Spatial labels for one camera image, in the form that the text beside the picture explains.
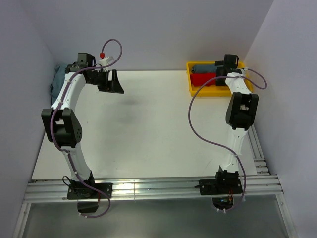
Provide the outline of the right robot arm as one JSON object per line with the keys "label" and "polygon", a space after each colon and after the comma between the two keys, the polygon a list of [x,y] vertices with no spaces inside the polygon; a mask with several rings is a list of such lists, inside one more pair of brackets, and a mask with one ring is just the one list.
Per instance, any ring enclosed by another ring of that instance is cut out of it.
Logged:
{"label": "right robot arm", "polygon": [[244,69],[238,67],[237,55],[225,54],[223,61],[216,61],[216,86],[227,86],[231,93],[230,102],[225,114],[225,122],[230,126],[228,142],[229,155],[219,166],[214,187],[219,193],[229,189],[241,190],[239,180],[239,155],[242,144],[250,126],[255,121],[259,97],[246,85]]}

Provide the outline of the red t shirt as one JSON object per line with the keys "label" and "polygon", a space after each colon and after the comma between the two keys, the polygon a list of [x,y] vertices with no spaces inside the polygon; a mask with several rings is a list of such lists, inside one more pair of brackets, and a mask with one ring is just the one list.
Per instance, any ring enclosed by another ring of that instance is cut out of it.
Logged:
{"label": "red t shirt", "polygon": [[190,80],[194,87],[201,87],[208,80],[214,77],[216,77],[215,73],[193,73],[190,75]]}

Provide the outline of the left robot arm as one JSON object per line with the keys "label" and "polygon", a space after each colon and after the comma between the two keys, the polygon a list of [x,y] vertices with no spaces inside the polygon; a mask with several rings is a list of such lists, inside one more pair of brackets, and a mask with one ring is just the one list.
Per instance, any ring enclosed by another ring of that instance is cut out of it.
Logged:
{"label": "left robot arm", "polygon": [[71,170],[69,191],[91,198],[97,186],[81,149],[82,126],[75,115],[81,91],[87,84],[97,86],[100,92],[124,94],[117,71],[107,70],[114,64],[113,57],[100,54],[100,60],[88,53],[79,53],[77,61],[65,69],[64,82],[50,109],[41,113],[49,142],[63,153]]}

